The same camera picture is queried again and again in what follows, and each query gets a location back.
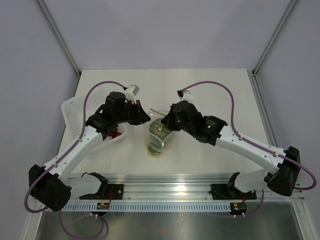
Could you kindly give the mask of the green netted melon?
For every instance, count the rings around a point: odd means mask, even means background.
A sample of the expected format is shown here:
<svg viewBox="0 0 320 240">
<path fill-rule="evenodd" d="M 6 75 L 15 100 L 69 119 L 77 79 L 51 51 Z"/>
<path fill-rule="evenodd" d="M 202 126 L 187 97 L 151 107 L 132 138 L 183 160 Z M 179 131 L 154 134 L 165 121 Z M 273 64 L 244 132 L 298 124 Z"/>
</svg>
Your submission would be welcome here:
<svg viewBox="0 0 320 240">
<path fill-rule="evenodd" d="M 166 112 L 161 112 L 159 110 L 155 110 L 150 108 L 150 111 L 154 114 L 157 114 L 159 117 L 154 119 L 149 125 L 149 132 L 158 137 L 161 141 L 164 141 L 166 137 L 168 137 L 172 131 L 167 129 L 162 123 L 161 120 L 167 115 Z"/>
</svg>

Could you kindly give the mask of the clear dotted zip bag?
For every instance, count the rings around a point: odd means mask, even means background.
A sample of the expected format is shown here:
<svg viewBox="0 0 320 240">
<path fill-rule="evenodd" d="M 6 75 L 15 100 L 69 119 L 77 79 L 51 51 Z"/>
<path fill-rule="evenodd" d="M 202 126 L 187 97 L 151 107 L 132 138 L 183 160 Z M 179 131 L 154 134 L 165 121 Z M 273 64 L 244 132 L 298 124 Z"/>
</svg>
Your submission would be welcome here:
<svg viewBox="0 0 320 240">
<path fill-rule="evenodd" d="M 162 155 L 174 142 L 176 132 L 168 130 L 162 124 L 162 119 L 168 113 L 168 111 L 150 108 L 150 111 L 147 113 L 150 121 L 143 124 L 145 145 L 148 153 L 153 157 Z"/>
</svg>

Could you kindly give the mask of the red grape bunch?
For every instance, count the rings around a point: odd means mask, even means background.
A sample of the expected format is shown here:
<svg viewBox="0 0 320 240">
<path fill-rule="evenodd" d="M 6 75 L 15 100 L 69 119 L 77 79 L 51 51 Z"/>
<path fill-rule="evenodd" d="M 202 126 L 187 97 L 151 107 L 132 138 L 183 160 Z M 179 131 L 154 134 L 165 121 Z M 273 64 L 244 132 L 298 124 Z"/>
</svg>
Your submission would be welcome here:
<svg viewBox="0 0 320 240">
<path fill-rule="evenodd" d="M 118 130 L 118 128 L 116 128 L 115 131 L 108 134 L 108 137 L 110 137 L 111 139 L 115 139 L 121 135 L 122 135 L 122 133 Z"/>
</svg>

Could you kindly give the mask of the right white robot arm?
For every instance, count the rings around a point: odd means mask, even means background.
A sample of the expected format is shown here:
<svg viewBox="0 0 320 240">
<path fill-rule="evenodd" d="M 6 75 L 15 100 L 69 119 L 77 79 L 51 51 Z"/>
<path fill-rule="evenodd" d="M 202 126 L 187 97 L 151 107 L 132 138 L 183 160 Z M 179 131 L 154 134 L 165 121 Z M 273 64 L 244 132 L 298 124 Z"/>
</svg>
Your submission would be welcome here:
<svg viewBox="0 0 320 240">
<path fill-rule="evenodd" d="M 204 116 L 186 100 L 174 103 L 161 123 L 171 131 L 184 131 L 200 143 L 235 152 L 262 167 L 261 170 L 230 177 L 226 190 L 230 197 L 239 198 L 253 190 L 270 189 L 289 197 L 292 195 L 300 168 L 299 151 L 282 149 L 253 138 L 237 136 L 230 124 L 215 116 Z"/>
</svg>

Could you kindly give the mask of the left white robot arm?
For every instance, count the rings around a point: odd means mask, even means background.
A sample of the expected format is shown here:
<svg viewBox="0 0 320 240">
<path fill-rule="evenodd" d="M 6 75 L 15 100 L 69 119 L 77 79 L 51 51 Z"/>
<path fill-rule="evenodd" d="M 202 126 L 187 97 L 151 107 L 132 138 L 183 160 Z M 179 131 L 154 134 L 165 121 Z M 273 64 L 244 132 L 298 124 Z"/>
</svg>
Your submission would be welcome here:
<svg viewBox="0 0 320 240">
<path fill-rule="evenodd" d="M 76 179 L 68 177 L 91 150 L 103 143 L 109 145 L 123 136 L 119 131 L 120 124 L 138 126 L 150 121 L 136 94 L 137 89 L 133 85 L 123 92 L 110 92 L 105 103 L 85 119 L 81 132 L 67 149 L 44 166 L 35 164 L 30 168 L 27 195 L 53 212 L 60 211 L 71 199 L 111 197 L 108 179 L 96 172 Z"/>
</svg>

